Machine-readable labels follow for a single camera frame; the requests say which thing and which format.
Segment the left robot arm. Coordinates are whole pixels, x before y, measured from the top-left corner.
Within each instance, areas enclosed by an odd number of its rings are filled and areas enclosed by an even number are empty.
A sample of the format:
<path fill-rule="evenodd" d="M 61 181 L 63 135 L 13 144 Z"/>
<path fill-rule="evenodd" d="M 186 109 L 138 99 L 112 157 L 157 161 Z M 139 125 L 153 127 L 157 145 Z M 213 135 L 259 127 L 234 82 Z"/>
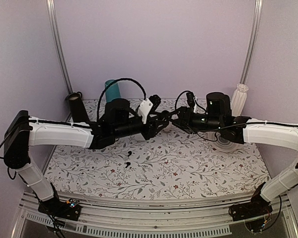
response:
<path fill-rule="evenodd" d="M 140 133 L 145 140 L 155 137 L 169 124 L 168 111 L 156 112 L 159 103 L 144 99 L 134 111 L 126 99 L 106 103 L 104 114 L 96 121 L 62 122 L 30 117 L 20 111 L 0 144 L 5 165 L 14 169 L 44 206 L 53 215 L 60 215 L 64 205 L 57 199 L 52 185 L 30 159 L 29 147 L 37 145 L 65 145 L 88 149 L 104 149 L 118 138 Z"/>

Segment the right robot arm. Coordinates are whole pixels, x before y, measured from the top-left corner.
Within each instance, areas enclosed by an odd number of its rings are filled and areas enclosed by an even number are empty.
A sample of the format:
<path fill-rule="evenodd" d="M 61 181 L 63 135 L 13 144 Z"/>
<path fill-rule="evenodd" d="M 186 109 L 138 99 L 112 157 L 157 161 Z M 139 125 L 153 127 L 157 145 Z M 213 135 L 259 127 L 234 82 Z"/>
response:
<path fill-rule="evenodd" d="M 172 124 L 179 129 L 197 134 L 198 132 L 219 133 L 221 138 L 236 144 L 259 143 L 285 147 L 298 151 L 298 124 L 287 124 L 234 117 L 230 108 L 230 98 L 222 92 L 206 95 L 207 108 L 203 114 L 194 110 L 195 99 L 187 92 L 187 106 L 175 108 L 177 118 Z M 251 216 L 258 216 L 280 194 L 298 185 L 298 158 L 276 177 L 260 185 L 247 205 Z"/>

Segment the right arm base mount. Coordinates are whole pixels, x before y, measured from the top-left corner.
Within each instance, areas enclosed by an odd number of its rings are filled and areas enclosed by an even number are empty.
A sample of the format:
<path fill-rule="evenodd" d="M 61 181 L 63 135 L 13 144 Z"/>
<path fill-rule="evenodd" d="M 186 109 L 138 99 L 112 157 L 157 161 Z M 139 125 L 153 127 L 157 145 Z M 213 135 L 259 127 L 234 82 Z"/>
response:
<path fill-rule="evenodd" d="M 232 217 L 233 221 L 240 221 L 269 214 L 272 211 L 273 209 L 270 202 L 262 198 L 252 198 L 249 202 L 231 205 L 228 209 L 228 214 Z"/>

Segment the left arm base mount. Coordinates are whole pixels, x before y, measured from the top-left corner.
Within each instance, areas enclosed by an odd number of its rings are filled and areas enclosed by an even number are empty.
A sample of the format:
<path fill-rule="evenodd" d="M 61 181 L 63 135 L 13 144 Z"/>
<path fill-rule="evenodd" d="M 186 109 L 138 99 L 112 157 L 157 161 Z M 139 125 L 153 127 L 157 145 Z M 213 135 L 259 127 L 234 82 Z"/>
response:
<path fill-rule="evenodd" d="M 63 218 L 72 221 L 78 221 L 82 207 L 75 205 L 72 207 L 69 203 L 62 202 L 57 198 L 47 201 L 40 201 L 38 211 L 53 217 Z"/>

